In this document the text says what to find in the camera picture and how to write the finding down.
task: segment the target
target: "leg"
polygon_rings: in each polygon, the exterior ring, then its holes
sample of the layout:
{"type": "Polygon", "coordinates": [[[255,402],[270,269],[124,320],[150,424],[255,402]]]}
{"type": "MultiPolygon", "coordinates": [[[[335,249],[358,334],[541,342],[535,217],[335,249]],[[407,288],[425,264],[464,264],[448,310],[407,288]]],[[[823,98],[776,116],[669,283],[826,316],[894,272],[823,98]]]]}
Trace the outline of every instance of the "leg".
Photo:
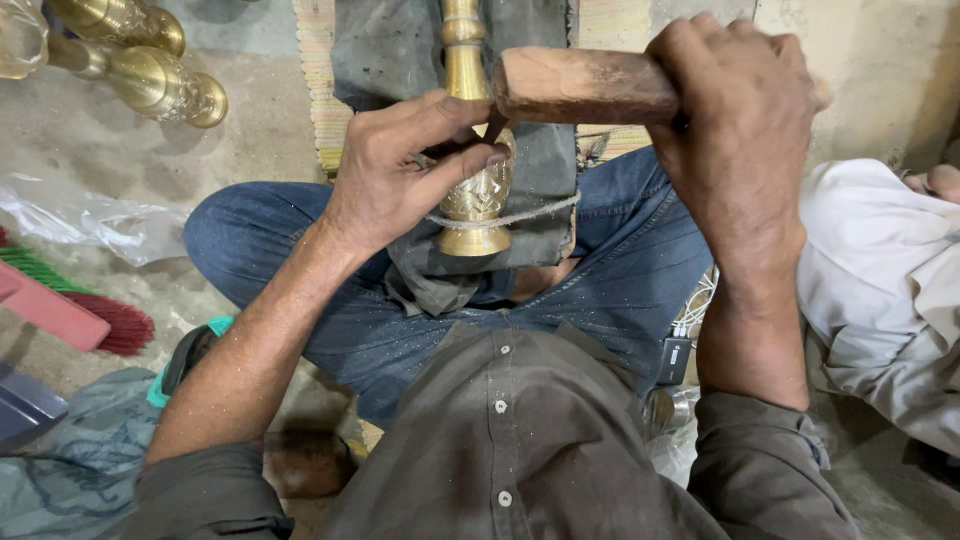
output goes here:
{"type": "Polygon", "coordinates": [[[511,318],[545,331],[568,320],[637,370],[642,394],[657,380],[662,340],[709,265],[709,249],[653,147],[590,169],[577,184],[584,195],[573,256],[583,260],[511,318]]]}
{"type": "MultiPolygon", "coordinates": [[[[214,193],[190,215],[187,253],[201,273],[244,308],[323,213],[332,189],[320,184],[236,184],[214,193]]],[[[360,416],[386,427],[396,399],[456,317],[404,318],[387,298],[386,250],[334,294],[303,356],[358,395],[360,416]]]]}

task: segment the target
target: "wooden mallet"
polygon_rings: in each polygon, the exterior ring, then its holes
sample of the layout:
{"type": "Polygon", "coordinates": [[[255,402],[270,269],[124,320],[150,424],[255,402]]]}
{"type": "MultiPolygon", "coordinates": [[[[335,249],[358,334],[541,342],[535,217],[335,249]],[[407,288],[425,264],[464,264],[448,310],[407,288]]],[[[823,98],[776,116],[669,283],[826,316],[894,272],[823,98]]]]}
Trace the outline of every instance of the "wooden mallet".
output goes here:
{"type": "MultiPolygon", "coordinates": [[[[818,110],[832,102],[829,86],[813,77],[818,110]]],[[[669,121],[680,97],[660,65],[639,53],[517,47],[493,68],[496,102],[483,140],[496,141],[511,120],[560,124],[640,125],[669,121]]]]}

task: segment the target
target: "red broom bristles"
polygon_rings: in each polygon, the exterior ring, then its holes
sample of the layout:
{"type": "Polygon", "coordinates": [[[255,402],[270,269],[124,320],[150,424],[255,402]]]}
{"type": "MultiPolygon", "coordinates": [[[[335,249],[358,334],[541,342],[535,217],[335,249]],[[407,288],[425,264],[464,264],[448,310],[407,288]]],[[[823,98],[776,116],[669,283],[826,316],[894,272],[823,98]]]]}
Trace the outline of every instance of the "red broom bristles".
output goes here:
{"type": "Polygon", "coordinates": [[[97,346],[97,349],[118,355],[135,355],[140,347],[154,337],[154,320],[136,307],[95,294],[83,292],[62,292],[61,294],[110,324],[110,333],[97,346]]]}

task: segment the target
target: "brass object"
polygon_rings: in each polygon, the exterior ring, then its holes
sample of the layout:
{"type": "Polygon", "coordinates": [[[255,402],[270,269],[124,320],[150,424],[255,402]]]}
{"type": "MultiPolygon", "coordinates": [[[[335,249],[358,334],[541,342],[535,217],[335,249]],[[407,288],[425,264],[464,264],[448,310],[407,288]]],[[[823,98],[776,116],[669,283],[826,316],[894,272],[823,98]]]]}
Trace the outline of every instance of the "brass object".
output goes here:
{"type": "Polygon", "coordinates": [[[220,83],[159,49],[113,49],[57,34],[50,35],[47,45],[52,65],[81,79],[106,82],[127,107],[154,120],[212,128],[227,115],[227,94],[220,83]]]}
{"type": "Polygon", "coordinates": [[[146,45],[183,56],[183,28],[170,12],[142,0],[47,0],[77,36],[118,47],[146,45]]]}
{"type": "Polygon", "coordinates": [[[0,0],[0,78],[23,79],[44,65],[49,32],[29,0],[0,0]]]}
{"type": "MultiPolygon", "coordinates": [[[[478,0],[444,0],[444,26],[441,33],[446,51],[445,87],[461,99],[490,99],[490,85],[480,62],[480,43],[486,31],[478,18],[478,0]]],[[[483,135],[487,125],[474,130],[483,135]]],[[[458,221],[496,219],[503,210],[514,177],[516,142],[510,130],[503,130],[496,142],[510,147],[511,158],[492,165],[464,180],[440,202],[446,217],[458,221]]],[[[506,227],[487,229],[444,229],[437,236],[440,251],[460,257],[478,257],[510,247],[506,227]]]]}

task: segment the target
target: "dark shirt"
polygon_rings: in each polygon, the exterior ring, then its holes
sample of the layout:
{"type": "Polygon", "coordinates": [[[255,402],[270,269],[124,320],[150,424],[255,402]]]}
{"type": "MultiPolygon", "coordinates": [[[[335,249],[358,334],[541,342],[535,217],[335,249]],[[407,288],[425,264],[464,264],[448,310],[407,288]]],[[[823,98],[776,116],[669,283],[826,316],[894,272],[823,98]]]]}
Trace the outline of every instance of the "dark shirt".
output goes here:
{"type": "MultiPolygon", "coordinates": [[[[806,415],[707,393],[684,490],[644,452],[630,371],[561,330],[451,331],[318,538],[858,537],[806,415]]],[[[287,538],[261,469],[250,443],[156,463],[127,536],[287,538]]]]}

